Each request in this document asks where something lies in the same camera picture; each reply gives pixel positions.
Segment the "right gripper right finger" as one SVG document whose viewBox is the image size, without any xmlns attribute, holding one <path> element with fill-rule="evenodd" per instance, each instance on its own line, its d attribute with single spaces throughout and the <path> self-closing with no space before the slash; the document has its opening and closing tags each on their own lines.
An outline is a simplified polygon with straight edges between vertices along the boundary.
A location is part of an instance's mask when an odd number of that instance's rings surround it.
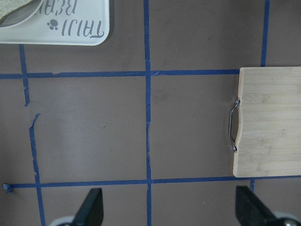
<svg viewBox="0 0 301 226">
<path fill-rule="evenodd" d="M 276 216 L 247 186 L 237 186 L 235 215 L 241 226 L 271 226 Z"/>
</svg>

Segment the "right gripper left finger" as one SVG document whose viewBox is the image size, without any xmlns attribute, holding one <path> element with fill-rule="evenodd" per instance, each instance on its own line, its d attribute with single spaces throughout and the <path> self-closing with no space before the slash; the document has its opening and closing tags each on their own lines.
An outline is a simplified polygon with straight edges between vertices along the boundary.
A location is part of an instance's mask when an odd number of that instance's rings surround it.
<svg viewBox="0 0 301 226">
<path fill-rule="evenodd" d="M 104 218 L 101 188 L 92 188 L 74 217 L 74 226 L 101 226 Z"/>
</svg>

